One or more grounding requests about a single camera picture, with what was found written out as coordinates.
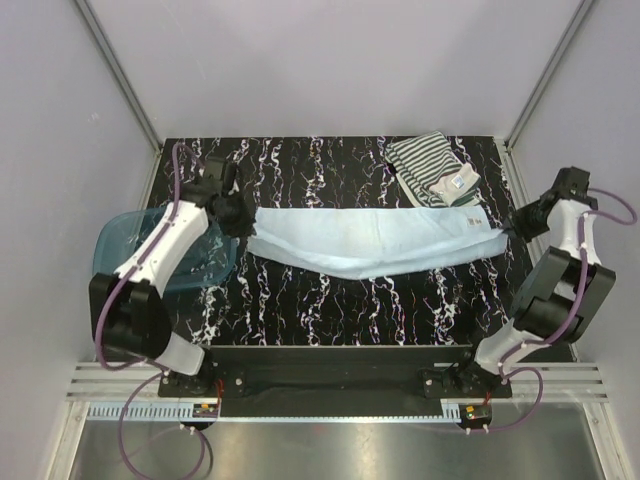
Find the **light blue towel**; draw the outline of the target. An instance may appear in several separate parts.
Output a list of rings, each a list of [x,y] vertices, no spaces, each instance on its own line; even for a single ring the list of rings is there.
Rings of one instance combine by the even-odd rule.
[[[280,264],[365,280],[492,258],[507,242],[480,206],[260,208],[247,248]]]

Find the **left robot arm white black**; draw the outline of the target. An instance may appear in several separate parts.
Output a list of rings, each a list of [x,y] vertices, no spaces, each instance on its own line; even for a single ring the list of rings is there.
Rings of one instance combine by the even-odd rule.
[[[203,174],[177,182],[174,199],[142,245],[111,274],[89,283],[91,328],[96,357],[109,371],[137,362],[181,374],[196,396],[215,386],[216,372],[205,351],[173,331],[163,296],[179,263],[212,226],[229,238],[253,233],[255,217],[241,190],[237,164],[214,158]]]

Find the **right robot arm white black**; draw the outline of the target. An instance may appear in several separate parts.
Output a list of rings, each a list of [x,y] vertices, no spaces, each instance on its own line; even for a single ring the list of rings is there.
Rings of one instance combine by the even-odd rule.
[[[547,233],[549,246],[518,290],[508,323],[478,344],[472,362],[454,371],[463,395],[480,394],[489,374],[504,376],[535,351],[577,341],[613,288],[616,274],[602,265],[595,249],[599,210],[589,195],[589,179],[584,170],[562,168],[538,200],[507,217],[511,237],[530,242]]]

